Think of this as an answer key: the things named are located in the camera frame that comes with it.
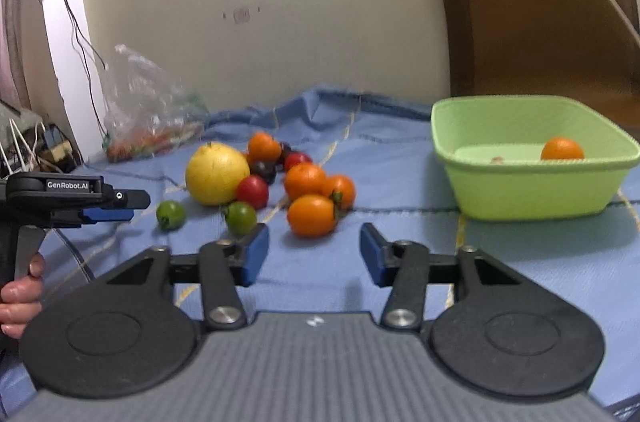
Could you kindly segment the person left hand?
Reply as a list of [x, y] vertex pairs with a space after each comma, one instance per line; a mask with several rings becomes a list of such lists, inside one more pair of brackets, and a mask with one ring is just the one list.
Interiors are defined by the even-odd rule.
[[1, 331], [19, 340], [27, 325], [41, 312], [43, 274], [46, 260], [37, 253], [29, 263], [25, 277], [7, 283], [1, 290]]

